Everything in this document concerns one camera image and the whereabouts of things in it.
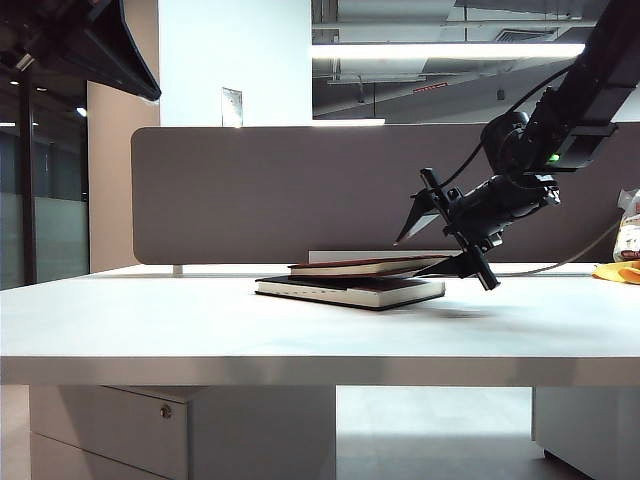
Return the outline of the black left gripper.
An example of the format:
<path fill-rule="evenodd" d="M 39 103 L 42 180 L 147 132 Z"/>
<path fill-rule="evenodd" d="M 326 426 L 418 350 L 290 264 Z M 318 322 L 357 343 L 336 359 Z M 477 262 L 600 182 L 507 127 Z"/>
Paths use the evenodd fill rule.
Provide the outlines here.
<path fill-rule="evenodd" d="M 129 30 L 122 1 L 3 1 L 1 66 L 87 70 L 86 78 L 158 100 L 160 86 Z"/>

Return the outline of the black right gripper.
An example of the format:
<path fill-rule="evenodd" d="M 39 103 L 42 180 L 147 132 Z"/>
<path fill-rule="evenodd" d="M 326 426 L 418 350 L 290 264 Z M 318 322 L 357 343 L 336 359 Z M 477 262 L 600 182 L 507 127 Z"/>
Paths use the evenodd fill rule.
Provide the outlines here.
<path fill-rule="evenodd" d="M 499 285 L 485 254 L 502 243 L 504 229 L 547 205 L 560 203 L 559 186 L 550 175 L 496 175 L 467 194 L 437 185 L 432 169 L 420 175 L 426 188 L 411 196 L 413 204 L 394 244 L 408 240 L 439 215 L 443 233 L 458 242 L 461 253 L 413 274 L 414 277 L 477 277 L 486 290 Z"/>

